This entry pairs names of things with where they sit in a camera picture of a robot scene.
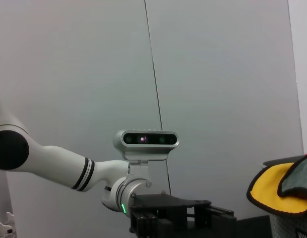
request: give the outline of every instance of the gray wall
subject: gray wall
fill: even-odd
[[[42,145],[122,159],[124,128],[160,128],[144,2],[0,0],[0,96]],[[168,188],[165,162],[150,166]],[[103,183],[80,193],[8,173],[19,238],[134,237],[105,208]]]
[[[8,188],[8,181],[6,178],[6,172],[0,171],[0,222],[5,223],[7,221],[6,213],[12,212],[11,199]]]
[[[303,153],[287,1],[147,6],[163,127],[181,138],[172,194],[262,214],[246,199],[258,164]]]
[[[289,0],[304,152],[307,153],[307,0]]]

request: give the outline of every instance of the camera bracket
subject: camera bracket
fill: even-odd
[[[127,143],[124,140],[125,135],[148,137],[149,141],[151,137],[161,135],[166,138],[175,138],[175,141],[169,144],[163,142],[156,144],[139,143],[138,141]],[[114,147],[121,152],[123,159],[129,162],[166,160],[170,151],[177,147],[179,141],[179,137],[175,132],[164,130],[121,130],[113,138]]]
[[[136,179],[150,180],[149,163],[146,160],[138,162],[130,162],[128,165],[128,175],[125,181],[133,181]]]

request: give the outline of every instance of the robotic arm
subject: robotic arm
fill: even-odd
[[[77,191],[85,192],[98,181],[112,188],[125,178],[126,161],[94,162],[57,146],[42,146],[33,140],[25,126],[0,103],[0,170],[30,172]],[[121,211],[105,189],[102,202],[111,210]]]
[[[105,180],[102,203],[129,216],[133,195],[164,190],[158,184],[152,186],[148,161],[165,160],[179,138],[174,132],[131,130],[119,131],[113,143],[127,162],[94,162],[57,146],[42,146],[0,103],[0,170],[33,173],[80,192]]]

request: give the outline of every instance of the black mounting plate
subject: black mounting plate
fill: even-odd
[[[188,214],[188,208],[194,208],[194,214]],[[138,238],[235,238],[237,222],[233,211],[207,200],[151,194],[135,196],[130,223],[130,232]]]

